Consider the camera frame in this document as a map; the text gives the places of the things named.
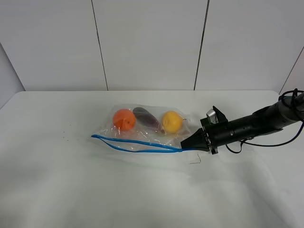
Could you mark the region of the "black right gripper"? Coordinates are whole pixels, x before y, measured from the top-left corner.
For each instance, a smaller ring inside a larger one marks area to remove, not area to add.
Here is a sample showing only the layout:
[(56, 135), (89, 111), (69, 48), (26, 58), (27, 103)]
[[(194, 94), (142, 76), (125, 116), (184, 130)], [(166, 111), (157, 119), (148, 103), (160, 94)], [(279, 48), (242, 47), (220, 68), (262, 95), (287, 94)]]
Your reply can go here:
[(211, 152), (212, 155), (218, 153), (218, 147), (228, 144), (228, 139), (234, 135), (231, 130), (230, 123), (226, 116), (215, 106), (218, 123), (211, 124), (208, 122), (207, 117), (200, 120), (202, 128), (199, 128), (189, 138), (181, 142), (181, 148), (185, 150), (197, 150), (204, 152)]

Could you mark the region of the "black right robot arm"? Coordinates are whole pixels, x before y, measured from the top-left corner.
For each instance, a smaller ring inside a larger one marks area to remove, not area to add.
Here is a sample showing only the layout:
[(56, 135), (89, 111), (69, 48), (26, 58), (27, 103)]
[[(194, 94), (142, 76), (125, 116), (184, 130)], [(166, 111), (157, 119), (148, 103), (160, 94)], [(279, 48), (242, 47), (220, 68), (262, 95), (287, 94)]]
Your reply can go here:
[(240, 142), (250, 144), (250, 140), (283, 130), (284, 127), (304, 121), (304, 93), (301, 90), (284, 92), (278, 101), (252, 113), (229, 121), (216, 107), (201, 119), (201, 128), (181, 142), (184, 151), (198, 150), (218, 153), (218, 147)]

